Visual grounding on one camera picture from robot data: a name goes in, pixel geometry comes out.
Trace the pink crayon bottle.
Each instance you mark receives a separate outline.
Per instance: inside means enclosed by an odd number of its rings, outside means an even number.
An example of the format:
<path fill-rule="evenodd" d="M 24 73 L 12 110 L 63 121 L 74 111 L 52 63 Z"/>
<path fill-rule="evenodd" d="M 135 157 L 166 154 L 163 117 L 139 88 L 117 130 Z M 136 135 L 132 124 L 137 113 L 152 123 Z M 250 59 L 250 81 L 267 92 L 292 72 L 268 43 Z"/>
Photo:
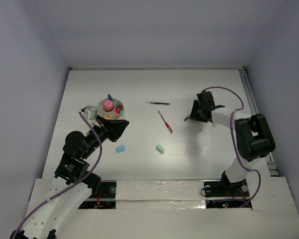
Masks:
<path fill-rule="evenodd" d="M 103 108 L 104 108 L 104 111 L 111 112 L 115 108 L 113 101 L 106 100 L 103 104 Z"/>

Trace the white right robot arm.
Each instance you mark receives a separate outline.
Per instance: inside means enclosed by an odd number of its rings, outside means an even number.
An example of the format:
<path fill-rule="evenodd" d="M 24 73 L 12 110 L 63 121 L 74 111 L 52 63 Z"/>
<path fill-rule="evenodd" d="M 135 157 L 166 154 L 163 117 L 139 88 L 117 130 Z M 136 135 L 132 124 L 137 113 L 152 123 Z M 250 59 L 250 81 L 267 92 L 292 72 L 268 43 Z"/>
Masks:
<path fill-rule="evenodd" d="M 265 116 L 242 114 L 242 109 L 243 107 L 231 110 L 223 105 L 216 105 L 209 89 L 198 93 L 193 102 L 190 119 L 229 128 L 236 155 L 218 181 L 204 183 L 201 190 L 204 197 L 233 197 L 247 186 L 246 177 L 249 173 L 259 173 L 254 165 L 276 148 Z"/>

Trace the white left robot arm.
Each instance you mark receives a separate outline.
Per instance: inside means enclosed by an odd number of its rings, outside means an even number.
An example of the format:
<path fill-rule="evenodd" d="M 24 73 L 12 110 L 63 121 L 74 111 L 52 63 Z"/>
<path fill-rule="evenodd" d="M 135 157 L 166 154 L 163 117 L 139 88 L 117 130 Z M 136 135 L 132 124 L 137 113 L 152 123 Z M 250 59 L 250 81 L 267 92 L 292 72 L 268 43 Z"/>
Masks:
<path fill-rule="evenodd" d="M 86 135 L 79 131 L 65 138 L 63 155 L 42 203 L 36 206 L 11 234 L 12 239 L 56 239 L 80 205 L 99 194 L 101 177 L 87 158 L 96 150 L 101 155 L 103 142 L 116 142 L 129 125 L 125 119 L 96 117 Z"/>

